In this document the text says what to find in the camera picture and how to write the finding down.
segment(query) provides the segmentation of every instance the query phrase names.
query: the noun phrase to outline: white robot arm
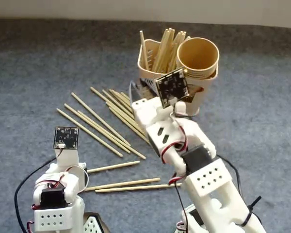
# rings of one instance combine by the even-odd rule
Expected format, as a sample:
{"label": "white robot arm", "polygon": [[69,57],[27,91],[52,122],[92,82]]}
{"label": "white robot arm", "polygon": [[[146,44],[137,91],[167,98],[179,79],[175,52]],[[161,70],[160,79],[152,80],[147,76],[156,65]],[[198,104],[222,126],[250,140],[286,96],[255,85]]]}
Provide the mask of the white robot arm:
{"label": "white robot arm", "polygon": [[[97,213],[85,213],[83,199],[78,196],[88,184],[86,163],[79,163],[79,129],[56,127],[54,149],[56,163],[36,180],[33,193],[34,222],[27,223],[28,233],[109,233]],[[16,215],[22,232],[27,233],[19,215],[17,193],[22,184],[47,161],[32,172],[16,190]]]}
{"label": "white robot arm", "polygon": [[[131,83],[131,98],[135,87]],[[184,179],[183,186],[194,204],[186,209],[188,222],[182,213],[188,233],[265,233],[233,184],[222,159],[217,159],[214,144],[196,122],[177,118],[185,115],[185,103],[178,101],[163,108],[162,102],[159,97],[141,99],[132,102],[131,107],[162,162],[173,166],[177,176]],[[220,201],[210,197],[214,191]]]}

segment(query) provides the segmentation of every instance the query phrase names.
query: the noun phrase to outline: bamboo skewer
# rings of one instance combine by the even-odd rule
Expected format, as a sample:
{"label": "bamboo skewer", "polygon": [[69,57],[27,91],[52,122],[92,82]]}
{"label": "bamboo skewer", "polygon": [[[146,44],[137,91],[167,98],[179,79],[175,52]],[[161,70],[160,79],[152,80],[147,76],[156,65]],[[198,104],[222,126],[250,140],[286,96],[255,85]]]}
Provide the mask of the bamboo skewer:
{"label": "bamboo skewer", "polygon": [[131,114],[126,108],[124,108],[116,99],[114,99],[108,92],[106,92],[105,90],[102,90],[102,92],[109,98],[112,100],[112,102],[114,102],[123,112],[125,112],[128,116],[130,116],[131,118],[134,119],[133,114]]}
{"label": "bamboo skewer", "polygon": [[106,102],[106,104],[115,110],[117,113],[121,115],[122,118],[124,118],[129,124],[131,124],[135,129],[137,129],[140,133],[143,133],[142,129],[138,126],[135,120],[131,119],[128,115],[126,115],[123,111],[121,111],[118,107],[116,107],[114,104],[110,104],[109,102]]}
{"label": "bamboo skewer", "polygon": [[100,98],[102,98],[106,102],[111,102],[108,98],[106,98],[104,95],[102,95],[99,91],[97,91],[95,88],[91,86],[92,92],[94,92],[96,95],[98,95]]}
{"label": "bamboo skewer", "polygon": [[141,40],[141,46],[142,46],[143,59],[145,63],[145,69],[149,70],[149,64],[147,63],[147,50],[146,50],[144,33],[142,31],[139,31],[139,33],[140,33],[140,40]]}
{"label": "bamboo skewer", "polygon": [[129,124],[124,118],[122,118],[120,116],[120,114],[118,114],[115,110],[113,110],[112,108],[110,108],[110,111],[113,112],[114,115],[116,115],[124,124],[126,124],[128,127],[130,127],[131,130],[133,130],[139,137],[141,137],[144,141],[146,141],[148,144],[150,144],[149,140],[142,134],[140,133],[138,130],[136,130],[131,124]]}
{"label": "bamboo skewer", "polygon": [[108,192],[121,192],[121,191],[134,191],[134,190],[149,190],[149,189],[158,189],[158,188],[173,188],[174,185],[167,184],[157,184],[157,185],[145,185],[145,186],[131,186],[131,187],[122,187],[122,188],[106,188],[95,190],[96,193],[108,193]]}
{"label": "bamboo skewer", "polygon": [[113,129],[107,122],[105,122],[97,113],[95,113],[86,103],[84,103],[76,94],[73,92],[71,95],[81,104],[84,108],[86,108],[93,116],[95,116],[102,124],[104,124],[114,135],[120,138],[123,142],[128,143],[115,129]]}
{"label": "bamboo skewer", "polygon": [[87,132],[89,135],[91,135],[94,139],[96,139],[98,142],[100,142],[101,144],[103,144],[105,147],[107,147],[109,150],[111,150],[112,152],[114,152],[116,155],[118,155],[119,157],[123,157],[123,155],[118,152],[116,149],[114,149],[112,146],[110,146],[108,143],[106,143],[105,141],[103,141],[102,139],[100,139],[98,136],[96,136],[93,132],[89,131],[87,128],[85,128],[84,126],[82,126],[80,123],[78,123],[75,119],[73,119],[72,117],[70,117],[68,114],[66,114],[65,112],[63,112],[62,110],[57,108],[57,111],[63,115],[64,117],[66,117],[68,120],[70,120],[71,122],[73,122],[75,125],[79,126],[83,131]]}
{"label": "bamboo skewer", "polygon": [[106,101],[106,104],[115,109],[120,115],[122,115],[128,122],[130,122],[131,124],[133,124],[135,126],[135,128],[139,128],[139,126],[137,125],[137,123],[130,117],[128,116],[126,113],[124,113],[121,109],[119,109],[114,103],[112,103],[109,99],[107,99],[105,96],[103,96],[101,93],[99,93],[97,90],[95,90],[93,87],[91,87],[91,90],[97,94],[99,97],[101,97],[104,101]]}
{"label": "bamboo skewer", "polygon": [[161,179],[159,177],[152,178],[152,179],[145,179],[145,180],[137,180],[137,181],[126,181],[126,182],[120,182],[120,183],[110,183],[110,184],[104,184],[94,187],[86,188],[85,191],[94,191],[98,189],[106,189],[106,188],[113,188],[113,187],[119,187],[119,186],[125,186],[125,185],[134,185],[134,184],[140,184],[140,183],[150,183],[150,182],[157,182]]}
{"label": "bamboo skewer", "polygon": [[90,117],[88,117],[86,114],[84,114],[81,111],[78,111],[78,113],[80,113],[83,117],[85,117],[86,119],[88,119],[90,122],[92,122],[94,125],[96,125],[98,128],[100,128],[102,131],[104,131],[104,133],[106,133],[107,135],[109,135],[110,137],[114,138],[116,141],[118,141],[119,143],[121,143],[123,145],[123,142],[121,139],[117,138],[116,136],[114,136],[112,133],[110,133],[109,131],[105,130],[103,127],[101,127],[100,125],[98,125],[95,121],[93,121]]}
{"label": "bamboo skewer", "polygon": [[[78,114],[82,115],[85,119],[87,119],[89,122],[92,122],[93,120],[91,120],[91,118],[89,118],[87,115],[83,114],[82,112],[77,112]],[[122,146],[126,147],[127,149],[129,149],[129,152],[133,152],[134,154],[138,155],[140,158],[142,159],[146,159],[146,157],[144,155],[142,155],[140,152],[136,151],[134,148],[132,148],[130,145],[127,145],[124,142],[119,141],[118,143],[122,144]]]}
{"label": "bamboo skewer", "polygon": [[129,100],[130,101],[130,98],[129,98],[129,96],[128,95],[126,95],[124,92],[121,92],[121,95],[122,96],[124,96],[127,100]]}
{"label": "bamboo skewer", "polygon": [[111,137],[107,133],[105,133],[101,128],[97,127],[96,124],[92,123],[90,120],[88,120],[87,118],[85,118],[84,116],[82,116],[80,113],[78,113],[76,110],[74,110],[73,108],[71,108],[68,104],[65,103],[64,106],[67,109],[69,109],[71,112],[73,112],[75,115],[77,115],[79,118],[81,118],[83,121],[85,121],[87,124],[89,124],[90,126],[92,126],[95,130],[97,130],[102,135],[104,135],[107,139],[109,139],[114,144],[116,144],[119,148],[121,148],[122,150],[126,151],[127,153],[130,153],[130,150],[127,149],[127,147],[129,147],[129,146],[125,142],[122,142],[121,140],[119,140],[120,142],[118,142],[113,137]]}
{"label": "bamboo skewer", "polygon": [[189,40],[189,39],[191,39],[190,36],[186,37],[184,41],[187,41],[187,40]]}
{"label": "bamboo skewer", "polygon": [[171,50],[172,50],[172,44],[173,44],[173,39],[175,35],[175,29],[172,29],[166,44],[166,51],[164,53],[164,57],[162,58],[162,65],[159,68],[159,72],[161,73],[166,73],[168,69],[168,61],[171,55]]}
{"label": "bamboo skewer", "polygon": [[94,172],[99,172],[99,171],[105,171],[105,170],[111,170],[115,168],[120,168],[124,166],[131,166],[140,163],[140,161],[132,161],[132,162],[127,162],[127,163],[122,163],[122,164],[115,164],[115,165],[110,165],[110,166],[103,166],[103,167],[97,167],[93,169],[87,170],[87,173],[94,173]]}
{"label": "bamboo skewer", "polygon": [[156,69],[157,69],[157,66],[158,66],[158,62],[159,62],[160,53],[162,51],[163,42],[165,41],[167,32],[168,32],[168,29],[165,29],[164,34],[163,34],[162,39],[161,39],[161,42],[160,42],[160,45],[159,45],[159,49],[158,49],[156,57],[155,57],[154,64],[152,66],[152,71],[153,72],[156,72]]}
{"label": "bamboo skewer", "polygon": [[155,72],[159,72],[159,73],[161,72],[160,68],[162,66],[162,60],[164,59],[164,55],[165,55],[166,50],[167,50],[167,43],[169,40],[170,33],[171,33],[171,30],[168,30],[164,40],[162,40],[162,42],[161,42],[162,47],[161,47],[160,53],[158,54],[158,58],[157,58],[158,62],[157,62],[157,66],[155,67]]}
{"label": "bamboo skewer", "polygon": [[112,90],[112,89],[109,89],[109,91],[117,98],[118,101],[120,101],[122,103],[122,105],[127,109],[129,110],[131,113],[133,112],[132,111],[132,108],[130,107],[130,104],[127,104],[127,100],[118,92]]}

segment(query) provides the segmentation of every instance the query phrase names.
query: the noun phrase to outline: red wire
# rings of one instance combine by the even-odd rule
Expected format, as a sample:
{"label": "red wire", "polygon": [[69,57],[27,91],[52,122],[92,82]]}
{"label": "red wire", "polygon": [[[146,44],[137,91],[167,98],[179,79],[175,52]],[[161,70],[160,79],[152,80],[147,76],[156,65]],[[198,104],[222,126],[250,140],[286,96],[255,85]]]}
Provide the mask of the red wire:
{"label": "red wire", "polygon": [[63,174],[63,175],[60,176],[59,181],[54,185],[54,188],[56,188],[60,184],[60,181],[62,180],[62,178],[64,176],[65,176],[65,174]]}
{"label": "red wire", "polygon": [[176,177],[173,177],[171,178],[169,181],[168,181],[168,185],[171,185],[172,183],[175,183],[179,180],[181,180],[183,178],[183,176],[176,176]]}
{"label": "red wire", "polygon": [[30,229],[30,224],[34,224],[34,222],[32,222],[32,221],[27,222],[27,230],[28,230],[28,233],[32,233],[32,231]]}
{"label": "red wire", "polygon": [[167,147],[165,147],[162,152],[161,152],[161,160],[162,160],[162,163],[165,164],[165,160],[164,160],[164,154],[166,153],[166,151],[171,148],[172,146],[176,145],[176,144],[179,144],[179,143],[183,143],[183,146],[182,148],[179,150],[179,151],[184,151],[185,149],[187,149],[188,147],[188,139],[187,139],[187,136],[185,134],[185,131],[184,131],[184,128],[182,126],[179,125],[179,128],[181,129],[181,131],[183,132],[184,136],[185,136],[185,140],[184,142],[182,141],[175,141],[171,144],[169,144]]}

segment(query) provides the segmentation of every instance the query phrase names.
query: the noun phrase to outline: paper cup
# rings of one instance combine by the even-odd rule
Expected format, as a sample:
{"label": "paper cup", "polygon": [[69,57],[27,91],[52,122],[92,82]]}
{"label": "paper cup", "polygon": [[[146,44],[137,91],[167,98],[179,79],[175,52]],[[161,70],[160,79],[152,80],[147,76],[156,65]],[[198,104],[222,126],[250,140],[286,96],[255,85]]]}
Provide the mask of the paper cup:
{"label": "paper cup", "polygon": [[190,78],[207,79],[215,72],[219,56],[219,50],[213,42],[194,37],[178,47],[177,67],[185,67]]}

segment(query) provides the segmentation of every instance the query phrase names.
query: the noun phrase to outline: black wire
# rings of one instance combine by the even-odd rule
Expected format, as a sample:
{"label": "black wire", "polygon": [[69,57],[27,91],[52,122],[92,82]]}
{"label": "black wire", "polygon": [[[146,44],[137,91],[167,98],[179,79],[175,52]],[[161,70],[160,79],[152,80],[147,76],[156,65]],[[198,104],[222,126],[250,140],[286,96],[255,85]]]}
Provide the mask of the black wire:
{"label": "black wire", "polygon": [[241,184],[241,177],[239,175],[239,172],[237,170],[237,168],[226,158],[222,157],[221,155],[218,155],[217,156],[219,158],[221,158],[223,161],[225,161],[228,165],[231,166],[231,168],[233,168],[235,170],[235,173],[236,173],[236,179],[237,179],[237,187],[238,187],[238,192],[240,194],[240,196],[242,197],[243,199],[243,192],[242,192],[242,184]]}
{"label": "black wire", "polygon": [[186,212],[185,212],[185,209],[184,209],[184,205],[182,203],[182,199],[181,199],[181,196],[180,196],[180,193],[179,193],[179,190],[177,188],[177,182],[175,182],[175,189],[177,191],[177,194],[178,194],[178,197],[179,197],[179,200],[180,200],[180,203],[181,203],[181,207],[183,209],[183,212],[184,212],[184,215],[185,215],[185,221],[186,221],[186,227],[185,227],[185,232],[186,233],[189,233],[189,223],[188,223],[188,217],[186,215]]}
{"label": "black wire", "polygon": [[[218,154],[217,154],[217,156],[219,158],[221,158],[223,161],[225,161],[228,165],[230,165],[235,170],[236,179],[237,179],[238,192],[239,192],[240,196],[243,199],[243,192],[242,192],[242,186],[241,186],[241,178],[240,178],[240,175],[239,175],[239,172],[238,172],[237,168],[228,159],[226,159],[226,158],[224,158],[224,157],[222,157],[221,155],[218,155]],[[255,201],[251,205],[248,205],[249,214],[248,214],[247,218],[245,219],[245,221],[243,222],[243,224],[237,224],[237,225],[239,225],[241,227],[244,227],[248,223],[248,221],[249,221],[249,219],[250,219],[250,217],[251,217],[252,214],[254,214],[258,218],[258,220],[260,221],[260,223],[262,223],[262,221],[259,218],[259,216],[252,212],[253,206],[255,206],[256,203],[259,200],[261,200],[261,198],[262,198],[261,196],[258,196],[258,198],[255,199]]]}
{"label": "black wire", "polygon": [[20,213],[19,213],[19,208],[18,208],[18,201],[17,201],[17,195],[19,190],[21,189],[21,187],[23,186],[23,184],[30,178],[30,176],[32,176],[34,173],[36,173],[38,170],[42,169],[43,167],[45,167],[46,165],[50,164],[51,162],[53,162],[55,159],[57,159],[61,153],[63,152],[63,149],[61,149],[61,151],[59,152],[59,154],[57,155],[57,157],[52,158],[48,161],[46,161],[45,163],[43,163],[40,167],[38,167],[37,169],[35,169],[34,171],[32,171],[25,179],[22,180],[22,182],[18,185],[18,187],[16,188],[15,194],[14,194],[14,205],[15,205],[15,212],[16,212],[16,217],[19,223],[20,228],[22,229],[23,233],[27,233],[27,230],[21,220],[20,217]]}

